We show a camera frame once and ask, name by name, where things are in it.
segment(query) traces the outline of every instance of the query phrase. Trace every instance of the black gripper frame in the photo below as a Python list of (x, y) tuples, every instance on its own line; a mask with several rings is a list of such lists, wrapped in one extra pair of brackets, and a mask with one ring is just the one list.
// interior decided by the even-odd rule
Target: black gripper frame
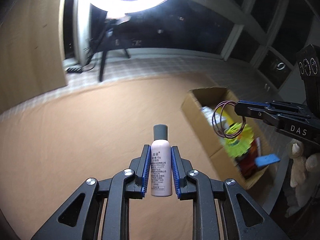
[(150, 146), (131, 161), (126, 173), (93, 185), (85, 181), (44, 223), (31, 240), (96, 240), (103, 202), (107, 198), (102, 240), (129, 240), (129, 199), (142, 199), (148, 186)]
[[(85, 181), (32, 240), (97, 240), (105, 198), (107, 205), (101, 239), (129, 240), (129, 199), (145, 196), (150, 150), (150, 146), (145, 145), (141, 157), (131, 161), (132, 174), (123, 170), (111, 179)], [(215, 198), (219, 200), (223, 239), (289, 239), (235, 181), (228, 185), (209, 179), (200, 171), (191, 176), (191, 163), (180, 158), (178, 147), (172, 147), (171, 155), (177, 196), (180, 200), (193, 200), (193, 240), (220, 239)]]
[[(190, 161), (180, 157), (176, 146), (171, 149), (171, 157), (178, 198), (193, 200), (193, 240), (289, 240), (237, 182), (209, 179), (204, 173), (193, 171)], [(223, 236), (219, 233), (216, 208), (220, 210)]]
[(274, 126), (276, 132), (303, 142), (307, 157), (320, 150), (320, 119), (308, 106), (280, 101), (258, 103), (240, 100), (235, 112), (240, 116), (263, 120)]

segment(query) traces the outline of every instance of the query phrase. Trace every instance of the blue gripper pad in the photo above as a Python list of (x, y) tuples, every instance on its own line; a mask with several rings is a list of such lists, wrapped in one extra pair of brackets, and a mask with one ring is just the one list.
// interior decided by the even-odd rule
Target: blue gripper pad
[(279, 161), (280, 161), (280, 159), (275, 154), (269, 154), (269, 155), (257, 157), (254, 159), (254, 162), (258, 168), (270, 165), (272, 163), (277, 163)]
[(171, 147), (171, 166), (172, 166), (174, 188), (176, 190), (176, 194), (177, 194), (178, 198), (180, 198), (181, 197), (180, 176), (179, 176), (177, 162), (176, 162), (176, 158), (174, 156), (172, 147)]
[(143, 174), (142, 174), (141, 192), (143, 197), (146, 195), (146, 192), (147, 192), (150, 164), (151, 164), (151, 146), (149, 146), (149, 149), (148, 149), (147, 158), (144, 164)]

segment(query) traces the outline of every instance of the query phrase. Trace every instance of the gray bottle cap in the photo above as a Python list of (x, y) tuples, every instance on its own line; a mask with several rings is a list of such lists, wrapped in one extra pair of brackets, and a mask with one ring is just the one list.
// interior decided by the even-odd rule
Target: gray bottle cap
[(165, 124), (156, 124), (153, 127), (153, 139), (168, 140), (168, 127)]

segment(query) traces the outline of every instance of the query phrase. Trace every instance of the tripod leg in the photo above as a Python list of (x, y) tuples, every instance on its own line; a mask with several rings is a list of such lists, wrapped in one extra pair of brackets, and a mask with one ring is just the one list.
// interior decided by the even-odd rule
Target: tripod leg
[(128, 49), (124, 49), (125, 54), (127, 55), (127, 58), (131, 58), (131, 55), (128, 52)]
[(108, 51), (109, 50), (106, 49), (102, 52), (102, 58), (101, 58), (101, 63), (100, 63), (100, 74), (99, 74), (99, 81), (100, 82), (103, 81), (103, 72), (104, 72), (104, 66), (106, 64), (106, 58), (107, 58)]

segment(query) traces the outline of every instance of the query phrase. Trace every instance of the brown wire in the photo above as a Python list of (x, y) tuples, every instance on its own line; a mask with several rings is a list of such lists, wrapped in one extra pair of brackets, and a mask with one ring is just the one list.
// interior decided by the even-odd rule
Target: brown wire
[[(244, 129), (244, 126), (245, 126), (245, 117), (244, 117), (244, 116), (242, 117), (242, 124), (241, 124), (240, 129), (239, 129), (237, 132), (235, 132), (235, 133), (233, 133), (233, 134), (226, 134), (225, 131), (224, 131), (224, 128), (223, 128), (223, 126), (222, 126), (222, 113), (223, 113), (224, 108), (225, 108), (227, 105), (235, 106), (235, 105), (236, 105), (236, 102), (234, 102), (234, 101), (223, 101), (223, 102), (219, 103), (219, 104), (216, 106), (216, 108), (215, 108), (214, 111), (213, 111), (213, 115), (212, 115), (212, 127), (213, 127), (214, 132), (215, 132), (218, 136), (220, 136), (220, 137), (222, 137), (222, 138), (227, 138), (227, 139), (234, 139), (234, 138), (236, 138), (240, 133), (242, 133), (242, 131), (243, 131), (243, 129)], [(217, 110), (218, 110), (220, 107), (222, 107), (222, 109), (221, 109), (221, 114), (220, 114), (220, 127), (219, 127), (219, 125), (217, 124), (217, 120), (216, 120), (216, 112), (217, 112)]]

